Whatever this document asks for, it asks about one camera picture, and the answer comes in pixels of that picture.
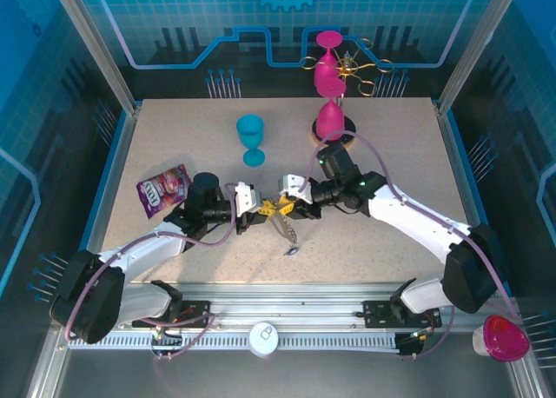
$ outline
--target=table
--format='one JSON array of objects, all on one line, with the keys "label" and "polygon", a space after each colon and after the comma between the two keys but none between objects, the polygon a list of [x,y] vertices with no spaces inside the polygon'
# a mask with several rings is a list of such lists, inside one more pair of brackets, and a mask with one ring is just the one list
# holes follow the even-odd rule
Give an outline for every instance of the table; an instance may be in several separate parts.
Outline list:
[{"label": "table", "polygon": [[[145,100],[123,169],[103,249],[112,249],[154,228],[169,210],[147,219],[136,184],[184,163],[191,177],[209,171],[226,182],[253,183],[277,197],[278,180],[305,176],[316,145],[310,128],[322,98]],[[465,214],[429,98],[346,98],[344,112],[382,154],[396,185],[417,201],[458,221]],[[235,123],[245,114],[265,121],[260,149],[266,162],[243,164],[245,148]],[[354,142],[348,151],[361,172],[380,170],[372,153]],[[324,179],[315,169],[314,178]],[[403,282],[442,272],[440,263],[397,229],[361,214],[323,210],[320,221],[291,222],[300,251],[270,223],[232,235],[220,248],[193,248],[140,276],[165,282]],[[221,226],[206,241],[218,240]]]}]

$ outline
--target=purple snack bag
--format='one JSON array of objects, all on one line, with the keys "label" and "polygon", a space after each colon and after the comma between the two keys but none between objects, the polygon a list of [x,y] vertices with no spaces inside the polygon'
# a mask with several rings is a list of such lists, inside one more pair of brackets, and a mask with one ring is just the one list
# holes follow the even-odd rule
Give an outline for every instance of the purple snack bag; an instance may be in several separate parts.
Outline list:
[{"label": "purple snack bag", "polygon": [[190,184],[191,180],[183,165],[139,182],[137,192],[147,217],[185,200]]}]

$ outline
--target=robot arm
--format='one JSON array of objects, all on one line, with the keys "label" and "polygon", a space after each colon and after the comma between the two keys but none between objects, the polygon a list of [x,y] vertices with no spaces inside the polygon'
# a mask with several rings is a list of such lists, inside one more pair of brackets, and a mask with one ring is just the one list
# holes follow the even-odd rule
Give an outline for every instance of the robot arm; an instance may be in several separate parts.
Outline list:
[{"label": "robot arm", "polygon": [[[291,218],[321,218],[322,207],[343,203],[365,216],[396,227],[427,248],[445,266],[441,278],[406,282],[391,298],[393,307],[420,314],[431,308],[454,305],[467,313],[474,313],[495,292],[496,286],[480,258],[456,234],[460,232],[473,239],[485,251],[497,274],[503,277],[500,245],[490,228],[483,224],[471,228],[451,220],[394,187],[401,195],[400,201],[384,176],[375,172],[363,175],[339,144],[331,144],[321,150],[317,158],[326,181],[311,179],[300,191],[305,181],[303,177],[288,175],[281,179],[281,194],[295,200],[294,211],[289,215]],[[427,214],[409,207],[409,203]],[[446,225],[441,225],[431,216]]]},{"label": "robot arm", "polygon": [[[195,244],[187,239],[200,241],[211,223],[234,221],[239,234],[247,227],[246,216],[249,223],[257,222],[256,211],[262,206],[259,191],[243,182],[234,190],[235,198],[225,200],[216,176],[198,174],[189,186],[184,204],[175,207],[147,234],[97,255],[86,250],[77,252],[54,292],[50,316],[66,325],[85,284],[108,259],[117,255],[85,297],[71,330],[87,343],[95,343],[123,322],[147,317],[172,322],[182,302],[179,291],[160,281],[131,282],[155,265],[191,249]],[[233,220],[232,202],[235,206]]]}]

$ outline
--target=white cap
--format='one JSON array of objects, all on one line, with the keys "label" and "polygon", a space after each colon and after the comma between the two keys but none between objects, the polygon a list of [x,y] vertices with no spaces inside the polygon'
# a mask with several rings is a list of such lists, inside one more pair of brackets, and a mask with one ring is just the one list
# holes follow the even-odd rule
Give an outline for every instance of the white cap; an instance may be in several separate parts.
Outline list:
[{"label": "white cap", "polygon": [[278,332],[266,322],[255,324],[249,331],[249,350],[259,357],[267,357],[278,347]]}]

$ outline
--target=glass panel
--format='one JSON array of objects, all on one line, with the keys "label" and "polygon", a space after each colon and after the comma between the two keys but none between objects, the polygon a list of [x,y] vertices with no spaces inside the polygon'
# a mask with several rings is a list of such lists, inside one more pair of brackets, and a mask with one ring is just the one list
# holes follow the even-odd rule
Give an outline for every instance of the glass panel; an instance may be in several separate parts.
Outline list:
[{"label": "glass panel", "polygon": [[56,279],[38,256],[79,245],[121,108],[57,0],[0,0],[0,37],[0,385],[25,396]]},{"label": "glass panel", "polygon": [[514,0],[453,106],[483,219],[500,235],[512,289],[529,315],[556,312],[556,13],[546,10],[551,6],[553,0]]},{"label": "glass panel", "polygon": [[[380,84],[375,95],[438,96],[490,0],[83,1],[142,99],[233,97],[233,87],[214,86],[228,79],[241,80],[242,96],[314,96],[300,59],[323,54],[315,41],[323,30],[342,33],[341,56],[364,48],[359,65],[394,63],[394,74],[359,70]],[[359,96],[359,82],[347,83]]]}]

